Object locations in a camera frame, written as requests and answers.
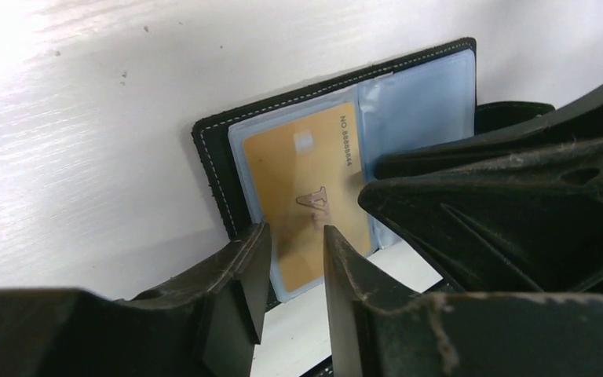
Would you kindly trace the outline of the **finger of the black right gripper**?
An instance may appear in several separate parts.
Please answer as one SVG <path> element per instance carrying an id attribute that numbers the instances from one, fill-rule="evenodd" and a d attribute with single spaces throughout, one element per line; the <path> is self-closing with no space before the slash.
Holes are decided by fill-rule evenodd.
<path id="1" fill-rule="evenodd" d="M 603 138 L 374 181 L 359 203 L 459 290 L 603 292 Z"/>
<path id="2" fill-rule="evenodd" d="M 377 179 L 411 177 L 535 148 L 603 137 L 603 85 L 562 108 L 473 137 L 381 158 Z"/>

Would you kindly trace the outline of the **black leather card holder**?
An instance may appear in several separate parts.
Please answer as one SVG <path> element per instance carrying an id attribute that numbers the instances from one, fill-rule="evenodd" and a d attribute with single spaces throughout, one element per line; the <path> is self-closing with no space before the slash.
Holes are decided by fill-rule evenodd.
<path id="1" fill-rule="evenodd" d="M 477 104 L 476 48 L 475 39 L 460 38 L 198 121 L 193 141 L 227 233 L 236 236 L 260 217 L 251 209 L 250 186 L 242 182 L 246 170 L 234 134 L 273 130 L 333 104 L 356 105 L 367 90 L 391 82 L 393 94 L 356 114 L 365 176 L 373 180 L 375 162 L 388 154 L 472 137 L 553 110 L 530 101 Z"/>

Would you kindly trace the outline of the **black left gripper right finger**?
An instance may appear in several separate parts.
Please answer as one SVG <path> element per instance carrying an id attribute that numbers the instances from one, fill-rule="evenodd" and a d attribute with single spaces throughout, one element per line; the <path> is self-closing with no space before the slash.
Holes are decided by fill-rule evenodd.
<path id="1" fill-rule="evenodd" d="M 419 294 L 323 242 L 336 376 L 603 376 L 603 295 Z"/>

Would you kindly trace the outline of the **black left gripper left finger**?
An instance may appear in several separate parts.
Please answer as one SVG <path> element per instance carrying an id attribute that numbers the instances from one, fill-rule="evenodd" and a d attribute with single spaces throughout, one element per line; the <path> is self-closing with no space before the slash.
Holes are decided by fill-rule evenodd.
<path id="1" fill-rule="evenodd" d="M 0 376 L 248 376 L 271 253 L 259 223 L 130 300 L 0 289 Z"/>

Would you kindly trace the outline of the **gold numbered card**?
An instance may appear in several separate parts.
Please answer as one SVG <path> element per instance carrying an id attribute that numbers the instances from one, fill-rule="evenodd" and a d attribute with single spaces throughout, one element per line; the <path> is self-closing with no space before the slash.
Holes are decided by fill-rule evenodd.
<path id="1" fill-rule="evenodd" d="M 269 223 L 272 283 L 281 302 L 323 277 L 323 230 L 333 225 L 359 254 L 375 250 L 371 223 L 356 200 L 364 186 L 351 102 L 277 120 L 243 141 L 256 217 Z"/>

